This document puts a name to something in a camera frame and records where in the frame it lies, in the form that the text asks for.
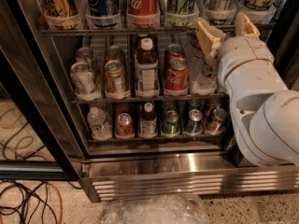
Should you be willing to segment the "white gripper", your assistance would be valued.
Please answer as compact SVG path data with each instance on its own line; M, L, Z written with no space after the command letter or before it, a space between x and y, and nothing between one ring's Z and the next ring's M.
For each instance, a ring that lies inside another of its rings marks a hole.
M238 12L235 16L236 36L226 41L226 34L203 18L198 18L195 33L204 55L211 59L217 56L218 81L222 87L225 87L226 78L238 66L258 60L274 61L267 45L258 39L260 31L244 12Z

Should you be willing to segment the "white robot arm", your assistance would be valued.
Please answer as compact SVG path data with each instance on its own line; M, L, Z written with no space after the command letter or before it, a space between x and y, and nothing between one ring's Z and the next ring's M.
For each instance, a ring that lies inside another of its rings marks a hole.
M233 37L203 18L195 33L204 54L217 60L242 155L258 166L299 166L299 91L288 89L281 79L257 27L239 12Z

